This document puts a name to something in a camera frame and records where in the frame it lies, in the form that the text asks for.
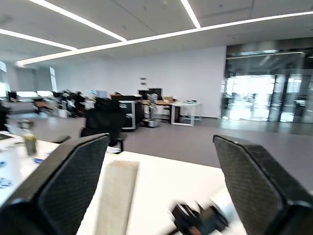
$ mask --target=gray carpet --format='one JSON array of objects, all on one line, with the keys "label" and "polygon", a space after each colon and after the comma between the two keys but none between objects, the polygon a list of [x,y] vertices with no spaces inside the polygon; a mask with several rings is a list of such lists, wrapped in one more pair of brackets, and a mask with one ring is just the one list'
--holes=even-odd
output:
[{"label": "gray carpet", "polygon": [[[85,121],[83,118],[50,118],[45,114],[12,115],[9,126],[14,134],[20,134],[16,120],[25,118],[35,121],[34,133],[38,139],[44,141],[52,141],[61,135],[77,138]],[[299,134],[302,133],[301,130],[304,134],[310,134],[312,131],[309,132],[309,128],[312,128],[312,125],[288,123],[274,125],[269,122],[234,122],[208,118],[203,122],[196,122],[194,127],[174,126],[168,123],[162,123],[160,127],[154,129],[140,127],[128,133],[124,147],[126,151],[219,167],[212,143],[213,135],[239,137],[261,144],[304,187],[313,190],[313,137],[286,134],[286,132]]]}]

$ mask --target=bottle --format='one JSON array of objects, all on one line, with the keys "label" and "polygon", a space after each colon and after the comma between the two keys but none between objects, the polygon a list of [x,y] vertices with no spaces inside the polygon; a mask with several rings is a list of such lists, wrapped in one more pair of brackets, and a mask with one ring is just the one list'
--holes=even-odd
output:
[{"label": "bottle", "polygon": [[37,154],[36,147],[36,136],[32,133],[32,128],[34,127],[34,122],[29,120],[18,121],[19,128],[22,131],[22,137],[24,138],[24,143],[27,149],[28,156],[32,157]]}]

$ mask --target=doorway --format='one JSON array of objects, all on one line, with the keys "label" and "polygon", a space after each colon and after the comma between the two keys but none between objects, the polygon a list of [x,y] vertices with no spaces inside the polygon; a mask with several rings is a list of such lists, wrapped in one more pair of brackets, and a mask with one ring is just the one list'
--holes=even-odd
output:
[{"label": "doorway", "polygon": [[296,121],[302,61],[302,52],[228,58],[221,118]]}]

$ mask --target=desk surface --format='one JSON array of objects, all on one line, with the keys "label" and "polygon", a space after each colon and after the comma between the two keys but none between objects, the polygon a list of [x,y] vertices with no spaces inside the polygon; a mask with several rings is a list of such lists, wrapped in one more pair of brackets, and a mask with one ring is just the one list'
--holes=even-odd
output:
[{"label": "desk surface", "polygon": [[[219,168],[132,152],[122,152],[119,155],[107,153],[97,190],[77,235],[95,234],[105,166],[113,160],[135,161],[140,164],[127,235],[166,234],[174,228],[169,209],[175,202],[186,202],[196,208],[197,201],[205,206],[214,194],[227,190],[224,174]],[[240,221],[231,223],[229,231],[225,230],[223,234],[233,235],[234,232],[246,234]]]},{"label": "desk surface", "polygon": [[[13,138],[0,140],[1,146],[11,146],[16,142],[23,142],[23,138],[20,136],[15,136],[7,133],[3,133],[8,136],[13,136]],[[58,147],[56,143],[50,143],[45,141],[37,141],[37,157],[43,154],[50,153]],[[0,189],[0,206],[6,201],[6,199],[12,194],[12,192],[25,180],[27,177],[39,166],[34,160],[27,156],[26,147],[24,145],[17,145],[15,147],[17,156],[14,159],[15,166],[18,168],[17,172],[20,174],[18,176],[11,176],[16,180],[16,183],[9,188]]]},{"label": "desk surface", "polygon": [[[142,104],[143,105],[149,105],[149,101],[148,100],[143,100],[142,101]],[[172,103],[169,103],[169,102],[166,102],[164,100],[158,100],[157,105],[174,105],[174,106],[193,106],[193,105],[199,105],[201,103],[197,102],[197,103],[193,103],[193,104],[188,104],[188,103],[184,103],[184,102],[180,102],[180,101],[175,101],[175,102],[172,102]]]}]

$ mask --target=ceiling light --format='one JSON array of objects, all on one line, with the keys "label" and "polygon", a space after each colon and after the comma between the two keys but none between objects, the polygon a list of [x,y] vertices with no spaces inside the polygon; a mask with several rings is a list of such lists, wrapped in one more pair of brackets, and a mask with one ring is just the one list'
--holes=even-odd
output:
[{"label": "ceiling light", "polygon": [[51,11],[55,11],[57,13],[60,13],[61,15],[69,17],[69,18],[71,18],[71,19],[73,19],[75,21],[83,23],[83,24],[85,24],[85,25],[87,25],[87,26],[89,26],[91,28],[94,28],[94,29],[96,29],[96,30],[98,30],[100,32],[103,32],[103,33],[107,34],[107,35],[110,35],[111,37],[114,37],[114,38],[116,38],[116,39],[118,39],[120,41],[126,41],[125,38],[117,35],[116,33],[113,33],[111,31],[107,30],[106,28],[103,28],[103,27],[101,27],[101,26],[99,26],[99,25],[97,25],[97,24],[95,24],[93,22],[90,22],[90,21],[88,21],[88,20],[86,20],[86,19],[84,19],[84,18],[82,18],[82,17],[80,17],[78,15],[75,15],[75,14],[69,12],[69,11],[66,11],[65,9],[60,8],[60,7],[56,6],[56,5],[53,5],[53,4],[51,4],[51,3],[49,3],[49,2],[47,2],[45,0],[29,0],[29,1],[31,1],[31,2],[33,2],[35,4],[38,4],[40,6],[43,6],[45,8],[48,8]]},{"label": "ceiling light", "polygon": [[191,8],[191,5],[189,4],[188,0],[180,0],[181,3],[183,4],[183,6],[185,7],[190,19],[192,20],[192,22],[194,23],[196,28],[201,28],[201,25],[194,13],[194,11]]},{"label": "ceiling light", "polygon": [[45,40],[42,38],[36,38],[33,36],[29,36],[29,35],[25,35],[25,34],[21,34],[21,33],[17,33],[17,32],[12,32],[12,31],[8,31],[5,29],[0,29],[0,34],[4,34],[4,35],[8,35],[8,36],[12,36],[12,37],[16,37],[16,38],[22,38],[22,39],[26,39],[26,40],[30,40],[33,42],[37,42],[37,43],[43,43],[43,44],[47,44],[50,46],[54,46],[54,47],[60,47],[60,48],[64,48],[67,50],[77,50],[77,48],[75,47],[70,47],[61,43],[56,43],[56,42],[52,42],[49,40]]},{"label": "ceiling light", "polygon": [[97,50],[105,50],[105,49],[114,48],[114,47],[122,47],[126,45],[131,45],[131,44],[154,41],[154,40],[162,39],[162,38],[170,38],[170,37],[175,37],[175,36],[189,34],[189,33],[207,31],[207,30],[211,30],[215,28],[224,28],[224,27],[240,25],[240,24],[247,24],[247,23],[259,22],[259,21],[268,21],[268,20],[281,19],[281,18],[286,18],[286,17],[304,16],[304,15],[311,15],[311,14],[313,14],[313,11],[279,15],[279,16],[268,16],[268,17],[256,18],[256,19],[245,20],[245,21],[237,21],[237,22],[217,24],[217,25],[201,27],[201,28],[193,28],[193,29],[188,29],[184,31],[160,34],[160,35],[146,37],[146,38],[133,39],[133,40],[125,41],[125,42],[111,43],[111,44],[105,44],[105,45],[100,45],[100,46],[95,46],[95,47],[87,47],[83,49],[78,49],[76,51],[66,51],[66,52],[61,52],[61,53],[56,53],[56,54],[51,54],[51,55],[44,55],[44,56],[35,57],[35,58],[27,59],[27,60],[20,60],[17,63],[20,65],[27,65],[27,64],[57,59],[61,57],[71,56],[71,55],[93,52]]}]

